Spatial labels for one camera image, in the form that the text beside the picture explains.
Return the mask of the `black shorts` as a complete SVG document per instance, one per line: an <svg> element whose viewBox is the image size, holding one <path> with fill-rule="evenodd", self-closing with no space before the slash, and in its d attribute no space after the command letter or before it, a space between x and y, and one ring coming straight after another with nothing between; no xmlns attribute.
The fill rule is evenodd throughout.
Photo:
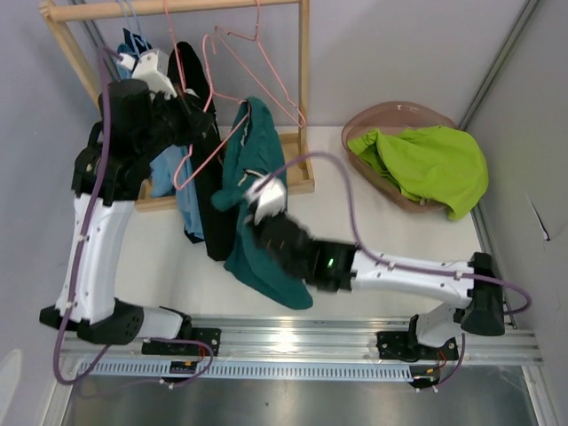
<svg viewBox="0 0 568 426"><path fill-rule="evenodd" d="M177 43L185 70L185 83L190 100L203 110L209 96L209 86L203 72L202 64L193 47L187 42ZM168 78L180 83L174 52L170 54ZM209 106L209 114L216 117L215 105ZM193 154L189 159L193 170L209 156L219 145L221 138L217 123L205 136L192 140ZM208 257L215 261L225 261L233 250L237 212L235 208L225 211L216 209L212 204L212 196L222 188L224 154L222 151L192 181L195 184L199 211L204 232L205 248Z"/></svg>

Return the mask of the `teal shorts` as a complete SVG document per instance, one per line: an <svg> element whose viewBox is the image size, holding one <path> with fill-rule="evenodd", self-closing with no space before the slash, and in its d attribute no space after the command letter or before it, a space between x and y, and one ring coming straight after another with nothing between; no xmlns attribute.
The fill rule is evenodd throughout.
<svg viewBox="0 0 568 426"><path fill-rule="evenodd" d="M249 97L240 105L227 142L222 188L212 195L218 210L238 213L233 250L225 269L241 283L293 310L312 307L312 296L299 279L282 271L253 232L261 221L285 211L287 177L267 177L285 164L278 132L267 105Z"/></svg>

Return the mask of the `pink hanger of teal shorts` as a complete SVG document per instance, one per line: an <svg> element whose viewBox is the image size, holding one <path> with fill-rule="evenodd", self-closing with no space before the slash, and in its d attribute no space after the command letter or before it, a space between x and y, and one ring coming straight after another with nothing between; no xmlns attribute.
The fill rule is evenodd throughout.
<svg viewBox="0 0 568 426"><path fill-rule="evenodd" d="M186 162L191 158L191 156L193 154L193 146L188 147L187 155L185 155L182 158L181 162L177 166L177 169L174 173L173 185L174 185L174 188L178 191L181 191L186 186L188 186L202 172L202 170L218 155L218 153L226 145L226 143L228 142L230 137L236 132L236 130L239 130L240 128L244 127L244 124L248 120L248 118L250 117L250 113L251 113L251 106L248 103L248 101L246 101L245 99L237 99L237 98L234 98L234 97L230 97L230 96L221 94L221 93L216 91L216 89L214 87L212 75L211 75L211 72L210 72L209 58L208 58L208 51L207 51L207 45L208 44L210 45L210 49L211 49L212 53L216 54L217 50L216 50L215 42L213 41L212 37L209 34L206 34L202 39L201 50L202 50L202 55L203 55L203 59L204 59L204 62L205 62L205 76L206 76L207 83L208 83L208 86L209 86L209 96L208 96L206 103L203 107L203 113L207 114L209 112L209 106L213 102L214 97L221 98L221 99L228 99L230 101L237 103L239 106L245 105L247 107L247 112L244 115L244 117L231 129L231 131L228 133L226 138L223 139L219 143L219 145L209 154L209 156L201 163L201 165L198 166L197 168L195 168L193 170L193 173L191 175L189 175L188 178L185 181L183 181L182 183L179 183L178 182L179 173L181 172L182 168L185 166Z"/></svg>

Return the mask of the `pink hanger of black shorts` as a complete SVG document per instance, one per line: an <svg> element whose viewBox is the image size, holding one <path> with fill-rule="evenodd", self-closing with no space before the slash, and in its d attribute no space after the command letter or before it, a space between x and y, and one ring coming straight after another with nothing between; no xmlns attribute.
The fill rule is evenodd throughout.
<svg viewBox="0 0 568 426"><path fill-rule="evenodd" d="M185 70L184 70L183 63L182 63L182 60L181 60L181 57L180 57L180 52L179 52L179 49L178 49L178 42L177 42L176 35L175 35L175 28L174 28L174 25L173 25L173 21L170 17L169 1L163 0L162 2L163 2L164 14L165 14L167 22L168 22L170 39L171 39L171 42L173 44L173 52L174 52L174 57L175 57L175 60L176 60L177 73L178 73L178 77L179 77L179 81L180 81L179 84L180 84L182 93L185 93L185 91L186 91Z"/></svg>

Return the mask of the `navy blue shorts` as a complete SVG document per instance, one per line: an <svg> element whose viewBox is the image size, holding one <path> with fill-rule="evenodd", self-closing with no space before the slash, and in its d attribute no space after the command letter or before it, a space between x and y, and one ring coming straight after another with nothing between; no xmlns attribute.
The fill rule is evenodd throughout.
<svg viewBox="0 0 568 426"><path fill-rule="evenodd" d="M123 28L122 33L123 43L119 45L119 52L127 52L132 56L139 57L153 48L142 35L133 33L127 28Z"/></svg>

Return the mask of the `lime green shorts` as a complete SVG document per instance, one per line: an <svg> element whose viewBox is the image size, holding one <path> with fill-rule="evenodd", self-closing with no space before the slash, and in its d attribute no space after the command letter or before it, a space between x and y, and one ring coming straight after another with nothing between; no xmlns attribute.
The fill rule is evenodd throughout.
<svg viewBox="0 0 568 426"><path fill-rule="evenodd" d="M467 132L437 125L397 135L378 128L353 138L348 147L411 201L432 200L460 220L489 186L485 156Z"/></svg>

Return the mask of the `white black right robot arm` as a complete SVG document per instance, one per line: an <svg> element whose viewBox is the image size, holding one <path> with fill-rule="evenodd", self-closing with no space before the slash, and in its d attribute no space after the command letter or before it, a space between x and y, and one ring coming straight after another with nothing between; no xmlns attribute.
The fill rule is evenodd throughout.
<svg viewBox="0 0 568 426"><path fill-rule="evenodd" d="M411 321L405 346L416 358L427 357L461 333L505 332L502 289L486 254L449 264L387 257L359 244L316 239L285 213L252 229L259 248L284 272L319 290L389 290L439 300L439 307Z"/></svg>

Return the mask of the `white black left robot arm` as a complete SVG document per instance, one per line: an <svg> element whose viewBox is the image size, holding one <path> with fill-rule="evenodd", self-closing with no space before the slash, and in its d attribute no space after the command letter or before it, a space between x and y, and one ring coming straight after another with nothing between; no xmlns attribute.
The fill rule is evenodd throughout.
<svg viewBox="0 0 568 426"><path fill-rule="evenodd" d="M57 302L43 308L47 327L74 331L89 343L125 345L161 339L170 353L192 346L190 316L165 307L126 303L114 295L122 237L150 163L170 146L205 136L212 125L197 97L153 90L138 79L110 83L99 95L101 118L75 158L71 188L75 229Z"/></svg>

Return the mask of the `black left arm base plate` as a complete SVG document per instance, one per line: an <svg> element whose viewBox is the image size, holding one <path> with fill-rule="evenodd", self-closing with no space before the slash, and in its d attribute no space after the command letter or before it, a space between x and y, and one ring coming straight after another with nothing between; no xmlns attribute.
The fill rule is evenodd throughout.
<svg viewBox="0 0 568 426"><path fill-rule="evenodd" d="M186 338L207 344L218 355L221 343L221 329L211 327L196 327L192 330L191 336ZM206 349L199 345L187 343L163 343L151 340L143 343L141 353L144 355L179 356L179 357L199 357L207 356Z"/></svg>

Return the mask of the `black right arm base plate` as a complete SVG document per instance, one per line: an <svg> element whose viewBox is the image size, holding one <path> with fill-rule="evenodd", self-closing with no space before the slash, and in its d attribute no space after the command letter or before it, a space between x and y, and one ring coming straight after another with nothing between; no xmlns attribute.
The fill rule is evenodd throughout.
<svg viewBox="0 0 568 426"><path fill-rule="evenodd" d="M376 334L376 347L379 358L408 363L437 359L457 360L458 345L451 338L440 347L430 347L418 343L410 331L381 331Z"/></svg>

